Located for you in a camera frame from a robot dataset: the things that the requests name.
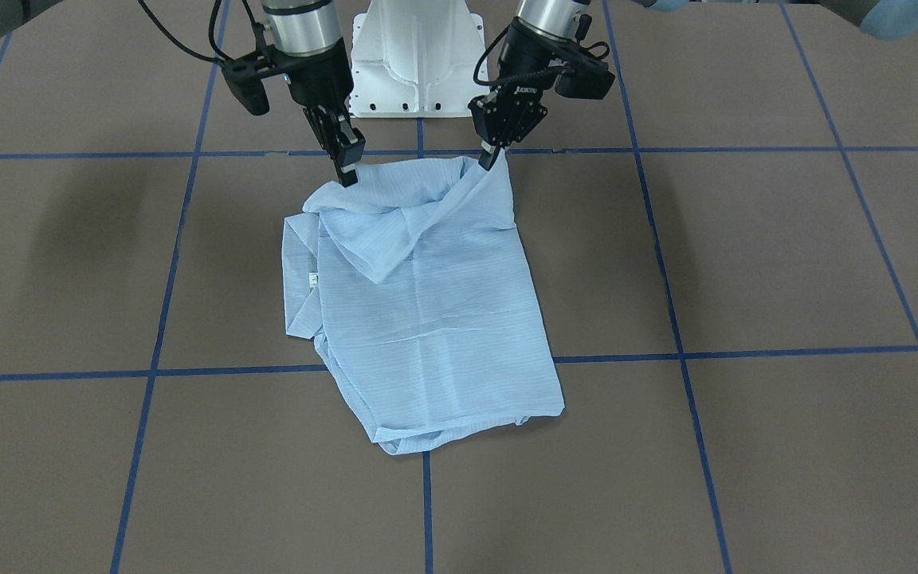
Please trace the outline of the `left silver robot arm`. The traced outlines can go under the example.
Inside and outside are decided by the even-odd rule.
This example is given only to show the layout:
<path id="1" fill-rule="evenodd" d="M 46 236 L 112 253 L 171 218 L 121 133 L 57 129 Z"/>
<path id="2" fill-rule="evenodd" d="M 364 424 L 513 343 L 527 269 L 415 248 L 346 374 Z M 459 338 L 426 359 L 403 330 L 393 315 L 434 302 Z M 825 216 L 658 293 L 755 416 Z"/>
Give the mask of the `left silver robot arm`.
<path id="1" fill-rule="evenodd" d="M 477 59 L 471 77 L 487 94 L 475 96 L 469 110 L 481 139 L 478 163 L 491 171 L 503 150 L 524 141 L 549 113 L 543 94 L 602 100 L 616 80 L 606 61 L 608 42 L 584 45 L 593 18 L 593 1 L 520 1 L 515 15 Z M 819 5 L 882 41 L 918 32 L 918 1 L 767 1 Z M 496 77 L 481 77 L 488 56 L 500 47 Z"/>

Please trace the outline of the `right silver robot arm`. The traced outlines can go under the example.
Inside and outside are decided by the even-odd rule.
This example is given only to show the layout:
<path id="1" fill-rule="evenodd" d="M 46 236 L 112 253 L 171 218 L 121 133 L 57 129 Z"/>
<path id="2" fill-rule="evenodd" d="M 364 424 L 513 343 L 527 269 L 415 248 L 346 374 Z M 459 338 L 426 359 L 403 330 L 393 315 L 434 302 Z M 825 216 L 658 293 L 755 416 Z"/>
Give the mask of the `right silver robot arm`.
<path id="1" fill-rule="evenodd" d="M 55 1 L 0 1 L 0 39 L 50 10 Z M 292 101 L 302 107 L 318 145 L 334 163 L 335 175 L 344 187 L 358 182 L 356 168 L 367 141 L 352 124 L 347 98 L 354 81 L 339 15 L 332 1 L 262 1 L 262 22 L 250 2 L 241 3 L 250 23 L 255 48 L 239 57 L 218 46 L 220 1 L 211 3 L 207 25 L 209 53 L 182 43 L 148 2 L 139 9 L 152 25 L 179 51 L 216 65 L 230 94 L 252 116 L 270 110 L 265 91 L 267 77 L 283 76 Z"/>

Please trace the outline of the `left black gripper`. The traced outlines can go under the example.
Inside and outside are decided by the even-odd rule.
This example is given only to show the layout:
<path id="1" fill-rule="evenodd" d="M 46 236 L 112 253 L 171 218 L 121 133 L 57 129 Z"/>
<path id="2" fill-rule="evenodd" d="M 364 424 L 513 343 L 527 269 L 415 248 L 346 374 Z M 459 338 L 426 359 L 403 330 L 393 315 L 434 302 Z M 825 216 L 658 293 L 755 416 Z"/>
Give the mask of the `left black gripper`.
<path id="1" fill-rule="evenodd" d="M 488 94 L 469 102 L 473 126 L 481 139 L 478 164 L 491 171 L 505 148 L 524 141 L 545 119 L 543 95 L 553 88 L 572 98 L 576 79 L 571 56 L 579 48 L 578 37 L 544 33 L 527 22 L 510 22 L 478 59 L 474 83 Z"/>

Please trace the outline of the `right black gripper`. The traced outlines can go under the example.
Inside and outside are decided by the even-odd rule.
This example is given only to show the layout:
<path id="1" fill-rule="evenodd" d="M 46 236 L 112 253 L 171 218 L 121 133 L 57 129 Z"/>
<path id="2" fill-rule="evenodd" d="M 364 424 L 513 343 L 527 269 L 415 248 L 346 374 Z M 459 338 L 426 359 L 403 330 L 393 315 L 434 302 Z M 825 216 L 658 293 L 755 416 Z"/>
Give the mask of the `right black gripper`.
<path id="1" fill-rule="evenodd" d="M 358 182 L 356 166 L 367 139 L 352 124 L 346 100 L 354 84 L 344 44 L 334 44 L 311 55 L 285 54 L 292 100 L 302 106 L 308 124 L 322 149 L 334 163 L 343 187 Z"/>

